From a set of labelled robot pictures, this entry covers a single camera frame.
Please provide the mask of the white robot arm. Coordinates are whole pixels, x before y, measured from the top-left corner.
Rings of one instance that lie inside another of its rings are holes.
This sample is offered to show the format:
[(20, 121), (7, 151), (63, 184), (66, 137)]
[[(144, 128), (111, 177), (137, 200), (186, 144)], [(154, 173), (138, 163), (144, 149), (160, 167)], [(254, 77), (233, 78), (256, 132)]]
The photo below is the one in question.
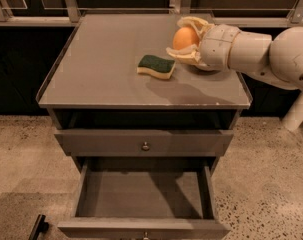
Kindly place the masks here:
[(176, 61), (204, 71), (234, 70), (255, 80), (303, 92), (303, 27), (292, 27), (277, 37), (210, 24), (198, 17), (178, 20), (174, 45), (167, 49)]

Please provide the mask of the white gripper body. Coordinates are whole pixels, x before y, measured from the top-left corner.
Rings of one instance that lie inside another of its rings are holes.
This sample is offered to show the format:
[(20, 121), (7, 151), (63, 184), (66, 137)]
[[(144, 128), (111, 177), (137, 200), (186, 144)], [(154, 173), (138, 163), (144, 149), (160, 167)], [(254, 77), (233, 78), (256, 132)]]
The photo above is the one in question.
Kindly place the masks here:
[(222, 70), (227, 70), (232, 43), (240, 32), (238, 27), (224, 24), (210, 29), (203, 36), (199, 45), (200, 64), (217, 65)]

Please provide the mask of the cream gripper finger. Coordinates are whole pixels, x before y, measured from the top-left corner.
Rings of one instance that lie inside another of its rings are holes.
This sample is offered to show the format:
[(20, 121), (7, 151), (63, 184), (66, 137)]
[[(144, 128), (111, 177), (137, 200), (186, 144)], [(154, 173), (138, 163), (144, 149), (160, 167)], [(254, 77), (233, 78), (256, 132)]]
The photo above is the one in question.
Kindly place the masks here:
[(169, 56), (180, 63), (188, 65), (199, 65), (201, 63), (201, 55), (198, 50), (198, 46), (195, 44), (180, 50), (167, 47), (166, 52)]
[(203, 36), (214, 27), (214, 24), (210, 24), (206, 20), (194, 16), (181, 17), (177, 21), (177, 25), (180, 28), (192, 27), (200, 39), (202, 39)]

